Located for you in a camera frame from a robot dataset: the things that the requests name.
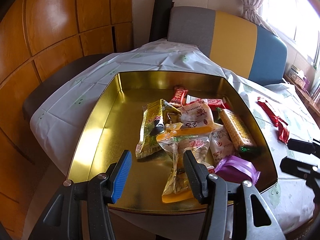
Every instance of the white tablecloth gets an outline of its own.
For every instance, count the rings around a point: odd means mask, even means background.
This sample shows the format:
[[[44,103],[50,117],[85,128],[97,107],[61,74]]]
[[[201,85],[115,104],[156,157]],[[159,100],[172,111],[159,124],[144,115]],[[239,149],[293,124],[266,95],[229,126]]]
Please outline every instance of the white tablecloth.
[[[306,187],[304,180],[282,173],[279,165],[287,155],[316,165],[319,160],[313,155],[290,151],[284,143],[277,140],[276,128],[256,103],[258,96],[265,97],[278,109],[280,116],[289,124],[291,138],[320,139],[320,130],[296,94],[294,86],[283,83],[262,87],[219,67],[195,46],[166,40],[103,58],[64,84],[34,113],[30,121],[31,130],[47,155],[64,174],[68,172],[82,129],[101,93],[118,72],[137,70],[189,71],[225,77],[253,113],[271,149],[279,180],[276,186],[262,196],[281,228],[285,233],[292,231],[312,217],[312,190]],[[232,211],[229,210],[229,213],[227,236],[232,231]],[[165,229],[163,226],[147,226],[147,223],[140,223],[137,218],[130,222],[171,239],[193,239],[193,235],[200,233],[201,229],[201,223],[195,225],[191,220],[182,223],[183,234],[171,220]]]

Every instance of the chair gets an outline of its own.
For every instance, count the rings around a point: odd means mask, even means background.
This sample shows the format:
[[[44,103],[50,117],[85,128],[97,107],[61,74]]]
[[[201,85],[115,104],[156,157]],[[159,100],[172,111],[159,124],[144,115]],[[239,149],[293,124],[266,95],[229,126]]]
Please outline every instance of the chair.
[[[109,54],[95,54],[76,59],[43,81],[23,102],[24,118],[30,122],[35,111],[62,85]]]
[[[262,86],[283,82],[286,45],[237,16],[201,7],[173,7],[167,40],[197,45],[219,66]]]

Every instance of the gold metal tray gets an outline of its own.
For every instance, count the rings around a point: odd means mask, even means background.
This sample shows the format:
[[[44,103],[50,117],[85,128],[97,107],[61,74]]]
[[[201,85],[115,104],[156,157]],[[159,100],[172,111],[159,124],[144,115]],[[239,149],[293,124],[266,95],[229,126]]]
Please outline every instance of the gold metal tray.
[[[122,197],[111,208],[143,214],[186,214],[203,212],[205,205],[196,199],[162,203],[172,161],[159,152],[137,161],[142,106],[160,98],[170,101],[173,87],[181,85],[199,98],[225,97],[242,118],[260,148],[260,154],[242,155],[251,161],[261,176],[256,184],[260,192],[277,182],[270,150],[255,118],[236,90],[220,76],[174,71],[135,71],[118,73],[100,96],[79,139],[68,179],[81,182],[105,172],[117,162],[123,150],[132,152],[132,167]]]

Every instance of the wooden cabinet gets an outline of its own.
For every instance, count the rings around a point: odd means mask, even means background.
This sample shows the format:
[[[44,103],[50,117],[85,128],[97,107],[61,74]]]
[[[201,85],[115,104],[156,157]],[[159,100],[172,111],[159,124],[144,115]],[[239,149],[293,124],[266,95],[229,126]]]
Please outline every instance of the wooden cabinet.
[[[24,100],[80,57],[132,49],[131,10],[131,0],[16,0],[0,22],[0,220],[14,238],[49,164]]]
[[[111,26],[81,33],[81,42],[85,56],[114,52]]]
[[[27,0],[27,34],[32,55],[77,34],[75,0]]]
[[[110,25],[109,0],[76,0],[79,31]]]
[[[46,80],[60,68],[82,57],[78,36],[67,38],[53,48],[47,49],[35,58],[41,81]]]

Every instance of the chair seat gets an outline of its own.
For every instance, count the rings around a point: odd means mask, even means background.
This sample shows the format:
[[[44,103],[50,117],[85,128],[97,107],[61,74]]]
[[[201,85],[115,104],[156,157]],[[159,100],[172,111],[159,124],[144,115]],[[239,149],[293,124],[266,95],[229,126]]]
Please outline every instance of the chair seat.
[[[43,81],[23,102],[22,112],[30,122],[35,111],[62,85],[109,54],[95,54],[76,59]]]

